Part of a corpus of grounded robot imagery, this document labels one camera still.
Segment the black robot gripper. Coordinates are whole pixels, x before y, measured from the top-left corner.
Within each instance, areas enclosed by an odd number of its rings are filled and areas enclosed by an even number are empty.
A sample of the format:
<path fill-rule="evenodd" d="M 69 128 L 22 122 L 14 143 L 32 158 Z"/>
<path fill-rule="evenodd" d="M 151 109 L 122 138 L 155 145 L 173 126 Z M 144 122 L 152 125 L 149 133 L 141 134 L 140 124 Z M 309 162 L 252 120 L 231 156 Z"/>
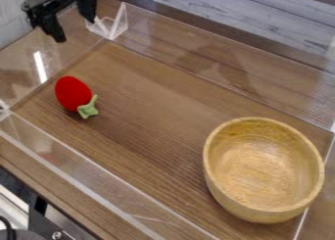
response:
<path fill-rule="evenodd" d="M 97 0 L 24 0 L 22 3 L 22 10 L 26 12 L 32 28 L 38 26 L 42 32 L 49 35 L 57 43 L 66 41 L 62 27 L 57 21 L 56 14 L 40 7 L 46 3 L 56 3 L 64 6 L 73 2 L 77 3 L 81 16 L 92 23 L 96 17 Z"/>

